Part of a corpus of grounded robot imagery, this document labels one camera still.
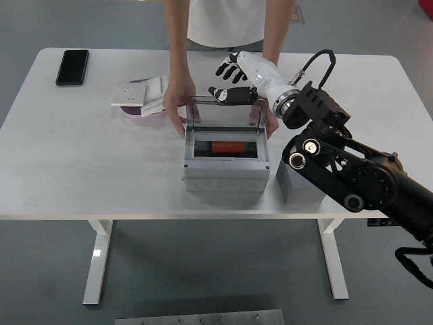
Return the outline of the person's right hand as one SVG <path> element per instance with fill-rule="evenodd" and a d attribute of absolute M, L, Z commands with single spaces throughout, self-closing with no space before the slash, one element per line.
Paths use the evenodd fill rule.
<path fill-rule="evenodd" d="M 172 76 L 170 78 L 162 104 L 173 127 L 182 139 L 185 138 L 185 127 L 183 124 L 186 122 L 186 119 L 179 115 L 178 108 L 185 106 L 187 99 L 195 95 L 196 87 L 192 78 L 189 76 Z"/>

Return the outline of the person's left hand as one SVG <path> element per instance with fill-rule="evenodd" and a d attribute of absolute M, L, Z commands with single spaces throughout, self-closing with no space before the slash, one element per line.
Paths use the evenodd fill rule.
<path fill-rule="evenodd" d="M 265 117 L 265 127 L 266 127 L 267 139 L 269 139 L 272 136 L 272 134 L 279 128 L 279 122 L 277 117 L 273 114 L 272 110 L 270 109 L 267 99 L 258 97 L 256 103 L 251 105 L 251 111 L 248 115 L 249 124 L 252 126 L 256 125 L 260 118 L 260 113 L 265 108 L 267 109 L 266 117 Z"/>

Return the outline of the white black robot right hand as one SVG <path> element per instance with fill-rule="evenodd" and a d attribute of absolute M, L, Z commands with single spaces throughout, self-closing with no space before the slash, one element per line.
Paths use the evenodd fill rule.
<path fill-rule="evenodd" d="M 225 105 L 253 104 L 259 98 L 266 98 L 273 106 L 294 99 L 299 90 L 283 79 L 274 63 L 247 51 L 229 54 L 216 71 L 225 80 L 233 77 L 232 83 L 240 80 L 251 82 L 251 86 L 217 89 L 210 87 L 209 93 Z"/>

